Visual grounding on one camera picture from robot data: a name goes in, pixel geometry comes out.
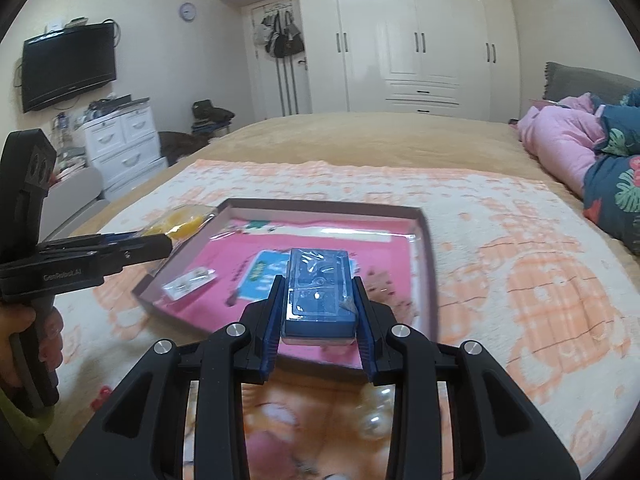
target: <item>drawer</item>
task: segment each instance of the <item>drawer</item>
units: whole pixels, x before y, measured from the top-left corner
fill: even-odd
[[[89,126],[84,131],[84,138],[89,158],[117,152],[125,144],[120,117]]]
[[[129,191],[136,189],[141,184],[144,184],[147,180],[152,179],[162,170],[168,168],[169,165],[165,158],[159,158],[151,164],[147,164],[144,170],[138,171],[126,178],[119,180],[108,189],[104,190],[104,197],[113,202],[123,196]]]
[[[439,103],[436,101],[387,100],[386,111],[410,112],[423,115],[441,115],[447,117],[463,117],[460,105]]]
[[[92,164],[100,170],[104,187],[108,188],[118,180],[140,171],[158,158],[160,158],[160,141],[158,136],[153,134],[136,145],[128,145],[120,152],[98,158],[92,161]]]
[[[151,108],[140,108],[140,110],[134,110],[122,115],[122,127],[127,142],[133,142],[149,134],[154,134],[156,125],[151,114]]]
[[[386,81],[386,98],[459,104],[458,88],[409,81]]]

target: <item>flat screen tv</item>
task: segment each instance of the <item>flat screen tv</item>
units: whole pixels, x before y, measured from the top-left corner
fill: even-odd
[[[113,23],[65,28],[24,42],[24,112],[42,110],[115,79]]]

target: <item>cable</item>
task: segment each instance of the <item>cable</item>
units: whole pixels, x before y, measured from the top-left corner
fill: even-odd
[[[52,108],[54,110],[58,110],[60,112],[64,112],[65,110],[71,110],[71,108],[75,107],[78,104],[78,101],[80,100],[80,96],[76,97],[76,102],[73,103],[71,106],[67,107],[67,108],[58,108],[57,106],[53,106]]]
[[[120,38],[122,37],[122,29],[120,28],[120,25],[116,20],[113,20],[112,18],[107,18],[103,21],[103,23],[113,23],[115,28],[113,32],[113,47],[116,48],[120,43]]]
[[[15,83],[15,81],[20,78],[20,84],[17,85]],[[20,62],[20,65],[18,65],[17,67],[15,67],[15,72],[14,72],[14,88],[20,88],[22,86],[22,62]]]

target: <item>white wardrobe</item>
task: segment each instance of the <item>white wardrobe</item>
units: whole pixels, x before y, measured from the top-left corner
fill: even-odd
[[[507,122],[520,111],[511,0],[300,0],[314,112]]]

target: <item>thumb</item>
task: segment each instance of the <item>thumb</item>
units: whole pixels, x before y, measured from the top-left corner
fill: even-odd
[[[24,332],[36,319],[36,313],[30,306],[0,306],[0,338]]]

